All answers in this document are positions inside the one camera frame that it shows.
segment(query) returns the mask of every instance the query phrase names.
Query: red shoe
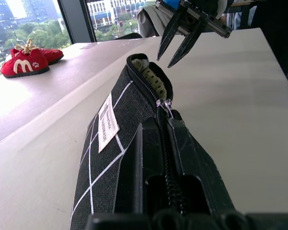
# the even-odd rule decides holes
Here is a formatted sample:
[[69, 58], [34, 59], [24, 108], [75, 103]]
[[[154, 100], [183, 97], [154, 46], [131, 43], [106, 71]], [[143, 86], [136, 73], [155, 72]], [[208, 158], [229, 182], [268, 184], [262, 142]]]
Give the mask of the red shoe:
[[[12, 58], [16, 54], [18, 54], [20, 51], [23, 52], [24, 48], [26, 48], [26, 47], [38, 48], [32, 44], [32, 39], [29, 39], [25, 46], [17, 45], [17, 46], [15, 46], [15, 49], [11, 49]], [[60, 61], [64, 57], [63, 52], [59, 49], [42, 49], [42, 48], [40, 48], [39, 50], [47, 59], [49, 66], [57, 63], [58, 61]]]
[[48, 70], [47, 59], [39, 49], [33, 49], [28, 54], [18, 52], [16, 56], [3, 64], [0, 71], [6, 78], [17, 78], [44, 73]]

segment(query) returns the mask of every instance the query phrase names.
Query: window frame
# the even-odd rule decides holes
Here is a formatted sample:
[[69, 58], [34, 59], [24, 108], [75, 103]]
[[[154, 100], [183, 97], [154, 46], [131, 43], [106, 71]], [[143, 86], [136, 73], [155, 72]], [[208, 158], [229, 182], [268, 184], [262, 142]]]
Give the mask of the window frame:
[[71, 43], [97, 42], [86, 0], [57, 0]]

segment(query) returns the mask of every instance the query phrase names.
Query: window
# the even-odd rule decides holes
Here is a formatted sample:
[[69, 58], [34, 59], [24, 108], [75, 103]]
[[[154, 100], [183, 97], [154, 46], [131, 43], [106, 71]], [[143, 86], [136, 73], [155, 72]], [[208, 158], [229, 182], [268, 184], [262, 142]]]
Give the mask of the window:
[[[86, 0], [88, 5], [93, 0]], [[146, 5], [146, 1], [99, 0], [94, 1], [102, 12], [94, 12], [91, 16], [98, 42], [109, 41], [118, 37], [138, 33], [137, 13]]]
[[93, 14], [93, 8], [91, 4], [89, 5], [89, 8], [90, 8], [90, 14]]
[[25, 45], [29, 38], [39, 47], [62, 49], [71, 45], [57, 0], [36, 1], [35, 6], [34, 0], [1, 2], [0, 68], [11, 58], [10, 49]]

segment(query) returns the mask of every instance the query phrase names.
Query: person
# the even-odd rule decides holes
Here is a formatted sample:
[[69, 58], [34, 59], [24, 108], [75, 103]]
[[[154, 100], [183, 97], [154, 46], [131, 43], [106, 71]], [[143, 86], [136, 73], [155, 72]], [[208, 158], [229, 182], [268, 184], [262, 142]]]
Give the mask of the person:
[[261, 28], [279, 65], [288, 74], [288, 0], [259, 2], [251, 28]]

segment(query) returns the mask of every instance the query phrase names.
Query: robotic arm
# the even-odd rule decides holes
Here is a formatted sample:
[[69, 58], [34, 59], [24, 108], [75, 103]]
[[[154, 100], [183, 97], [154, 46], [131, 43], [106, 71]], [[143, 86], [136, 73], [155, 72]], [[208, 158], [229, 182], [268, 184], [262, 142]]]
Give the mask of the robotic arm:
[[232, 29], [221, 23], [218, 18], [233, 1], [181, 0], [174, 8], [172, 7], [173, 4], [157, 0], [156, 8], [171, 18], [162, 35], [157, 60], [160, 60], [177, 31], [185, 36], [185, 39], [176, 51], [168, 68], [188, 54], [206, 27], [221, 37], [228, 38]]

